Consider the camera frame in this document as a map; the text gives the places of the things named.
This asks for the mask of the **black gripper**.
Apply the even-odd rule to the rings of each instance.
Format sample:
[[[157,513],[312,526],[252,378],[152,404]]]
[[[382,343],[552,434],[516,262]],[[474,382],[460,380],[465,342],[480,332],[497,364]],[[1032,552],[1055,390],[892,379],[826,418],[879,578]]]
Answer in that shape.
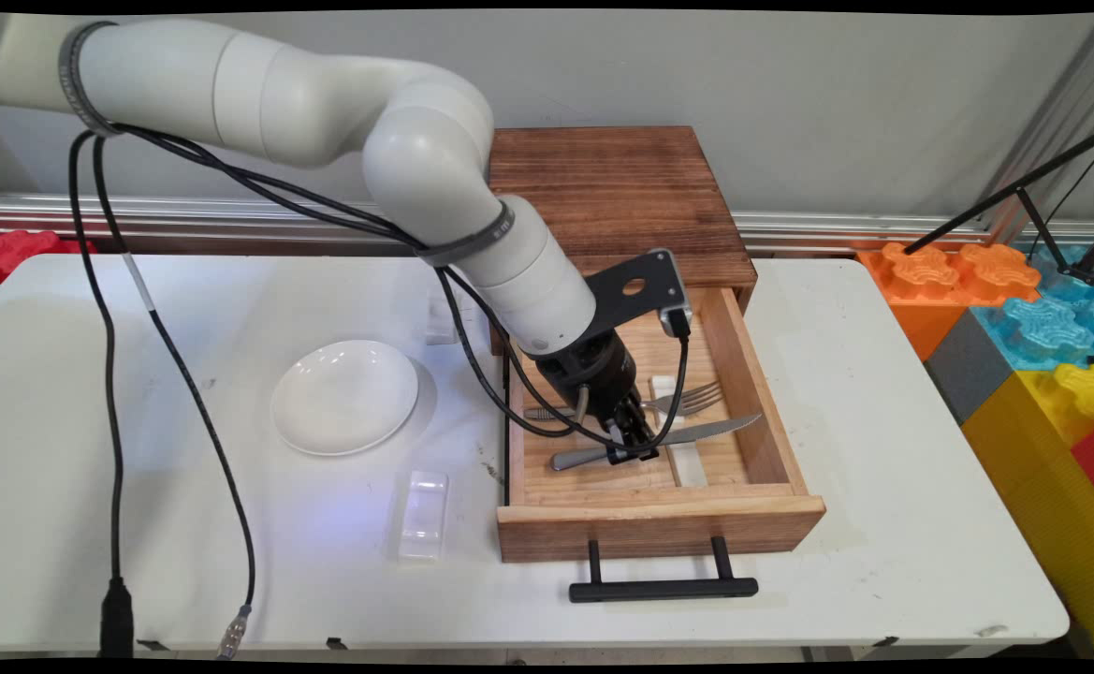
[[[537,370],[559,393],[565,404],[577,408],[580,390],[587,388],[586,417],[600,422],[612,444],[606,457],[612,465],[635,458],[657,458],[657,448],[644,448],[654,432],[642,411],[636,387],[636,364],[617,332],[603,332],[554,355],[539,357]]]

